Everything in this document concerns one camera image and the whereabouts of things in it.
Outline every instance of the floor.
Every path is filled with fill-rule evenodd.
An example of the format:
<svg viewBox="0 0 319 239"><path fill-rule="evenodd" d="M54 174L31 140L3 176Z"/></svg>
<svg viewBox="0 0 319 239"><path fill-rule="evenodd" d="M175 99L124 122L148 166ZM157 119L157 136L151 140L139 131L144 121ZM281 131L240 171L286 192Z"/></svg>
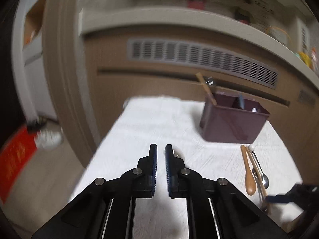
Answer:
<svg viewBox="0 0 319 239"><path fill-rule="evenodd" d="M61 128L49 122L49 130ZM67 139L52 151L38 149L19 174L3 212L23 238L31 235L62 209L84 168Z"/></svg>

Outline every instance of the metal screw head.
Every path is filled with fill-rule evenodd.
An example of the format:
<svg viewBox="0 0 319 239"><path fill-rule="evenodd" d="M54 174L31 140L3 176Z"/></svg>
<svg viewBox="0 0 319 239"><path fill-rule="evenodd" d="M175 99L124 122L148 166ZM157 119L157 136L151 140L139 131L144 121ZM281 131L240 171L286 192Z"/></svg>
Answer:
<svg viewBox="0 0 319 239"><path fill-rule="evenodd" d="M142 169L140 169L140 168L135 168L135 169L133 169L133 173L134 173L135 175L139 175L139 174L142 173Z"/></svg>
<svg viewBox="0 0 319 239"><path fill-rule="evenodd" d="M222 186L225 186L225 185L228 184L228 180L225 179L225 178L220 178L220 179L218 179L218 183L219 183L220 185L222 185Z"/></svg>
<svg viewBox="0 0 319 239"><path fill-rule="evenodd" d="M104 183L104 179L103 178L96 178L94 180L95 185L102 185Z"/></svg>
<svg viewBox="0 0 319 239"><path fill-rule="evenodd" d="M190 174L190 170L187 168L181 169L181 174L183 175L189 175Z"/></svg>

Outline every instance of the white tablecloth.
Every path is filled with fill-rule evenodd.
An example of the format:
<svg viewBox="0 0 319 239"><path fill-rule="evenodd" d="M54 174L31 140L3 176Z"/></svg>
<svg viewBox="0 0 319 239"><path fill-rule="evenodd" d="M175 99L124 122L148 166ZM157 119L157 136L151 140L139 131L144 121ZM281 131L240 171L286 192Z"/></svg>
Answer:
<svg viewBox="0 0 319 239"><path fill-rule="evenodd" d="M200 136L198 125L203 106L202 102L171 97L130 99L97 149L70 200L95 178L115 179L136 167L138 159L147 156L150 144L155 143L158 149L155 196L137 199L134 238L188 238L186 200L171 199L167 192L164 156L167 144L172 144L183 156L186 166L202 177L211 180L224 177L260 206L259 194L248 196L245 191L240 145L206 142ZM292 157L269 122L265 123L254 145L261 167L269 177L268 194L286 193L295 183L302 182ZM300 213L293 203L276 204L271 218L281 225Z"/></svg>

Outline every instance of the spoon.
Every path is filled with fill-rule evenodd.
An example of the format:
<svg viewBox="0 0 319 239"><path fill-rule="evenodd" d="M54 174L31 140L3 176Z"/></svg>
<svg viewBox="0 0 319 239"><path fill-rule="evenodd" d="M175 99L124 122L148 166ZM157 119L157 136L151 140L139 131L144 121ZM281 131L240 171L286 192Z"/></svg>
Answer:
<svg viewBox="0 0 319 239"><path fill-rule="evenodd" d="M261 204L261 208L260 209L265 214L268 214L268 210L269 209L268 209L268 204L267 204L266 199L265 199L265 197L267 195L264 195L263 190L261 189L259 178L258 178L258 174L257 174L256 170L253 168L251 171L252 171L252 173L253 173L253 175L255 177L255 180L256 180L256 183L257 183L257 187L258 187L258 190L260 191L261 198L262 198L262 204Z"/></svg>
<svg viewBox="0 0 319 239"><path fill-rule="evenodd" d="M250 145L248 146L248 150L251 152L254 161L257 163L258 171L259 171L259 173L262 175L263 185L264 185L265 189L267 189L267 188L269 187L269 179L268 179L268 177L263 173L263 170L261 169L261 166L260 166L260 164L259 164L259 162L258 162L257 156L255 155L254 149L255 149L255 146L254 146L253 144L250 144Z"/></svg>
<svg viewBox="0 0 319 239"><path fill-rule="evenodd" d="M245 165L245 187L246 187L246 192L248 195L252 196L256 192L256 182L255 179L250 171L249 163L248 163L248 158L247 158L247 153L246 153L246 148L244 145L240 146L241 149L241 154L242 158L244 160L244 165Z"/></svg>

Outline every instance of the wooden door frame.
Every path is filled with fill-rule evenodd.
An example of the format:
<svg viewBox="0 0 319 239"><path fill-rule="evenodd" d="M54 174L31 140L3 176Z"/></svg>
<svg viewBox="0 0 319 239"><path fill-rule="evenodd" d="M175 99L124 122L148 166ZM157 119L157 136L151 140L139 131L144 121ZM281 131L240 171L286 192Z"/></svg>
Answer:
<svg viewBox="0 0 319 239"><path fill-rule="evenodd" d="M47 0L43 20L43 59L52 102L63 132L86 167L97 143L87 121L78 85L74 39L77 18L77 0Z"/></svg>

